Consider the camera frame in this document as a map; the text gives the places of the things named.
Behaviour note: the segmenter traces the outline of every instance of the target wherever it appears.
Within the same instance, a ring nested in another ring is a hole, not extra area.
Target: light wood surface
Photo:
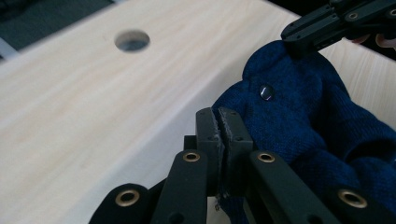
[[[0,64],[0,223],[88,223],[116,186],[165,178],[195,112],[295,19],[254,0],[131,0]],[[149,46],[117,49],[128,30]],[[347,41],[322,52],[396,128],[395,62]],[[227,223],[213,207],[208,223]]]

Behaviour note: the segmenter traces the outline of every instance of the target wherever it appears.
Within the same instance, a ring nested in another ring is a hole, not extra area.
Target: blue sweater
[[[242,81],[214,103],[237,111],[262,150],[281,156],[319,198],[327,188],[361,189],[396,214],[396,132],[349,98],[316,53],[293,60],[281,41],[257,50]],[[261,86],[272,87],[269,100]],[[221,199],[232,223],[247,223],[240,199]]]

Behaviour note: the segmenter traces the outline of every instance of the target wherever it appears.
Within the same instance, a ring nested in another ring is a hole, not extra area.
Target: crumpled cloth
[[[354,104],[319,53],[293,60],[282,41],[257,50],[242,80],[213,104],[238,112],[255,144],[277,153],[319,198],[350,186],[396,215],[396,132]],[[260,87],[274,88],[261,98]],[[232,223],[248,223],[240,198],[222,198]]]

